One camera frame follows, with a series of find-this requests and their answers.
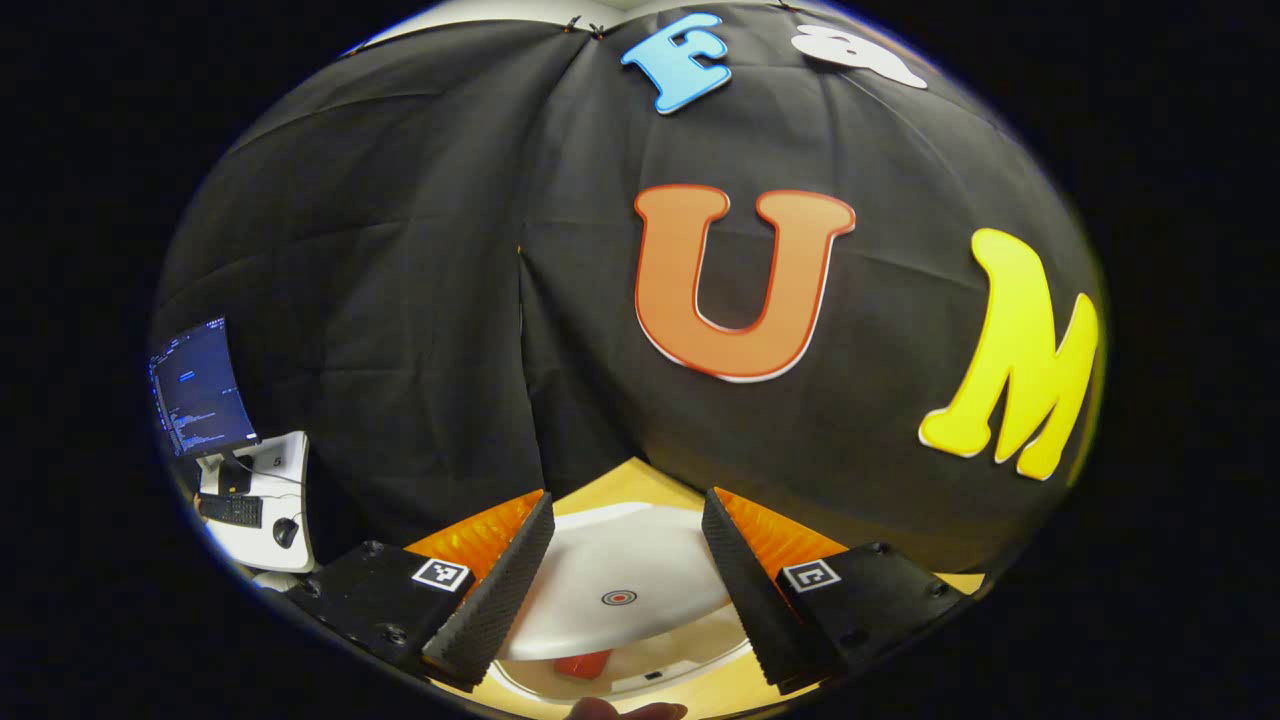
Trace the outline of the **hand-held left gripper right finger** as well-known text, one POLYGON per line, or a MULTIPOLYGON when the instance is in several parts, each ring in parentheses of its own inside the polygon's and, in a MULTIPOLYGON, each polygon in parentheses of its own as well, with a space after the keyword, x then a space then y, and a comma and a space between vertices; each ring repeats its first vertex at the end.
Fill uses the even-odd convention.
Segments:
POLYGON ((856 676, 972 597, 884 542, 849 548, 722 488, 701 529, 765 680, 782 694, 856 676))

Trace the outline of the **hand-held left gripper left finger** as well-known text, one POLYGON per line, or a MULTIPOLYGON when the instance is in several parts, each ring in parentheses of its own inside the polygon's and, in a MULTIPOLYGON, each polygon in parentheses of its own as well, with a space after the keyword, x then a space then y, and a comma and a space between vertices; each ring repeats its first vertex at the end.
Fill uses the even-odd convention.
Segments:
POLYGON ((503 646, 554 529, 550 496, 535 489, 406 548, 367 541, 285 597, 383 662, 471 691, 503 646))

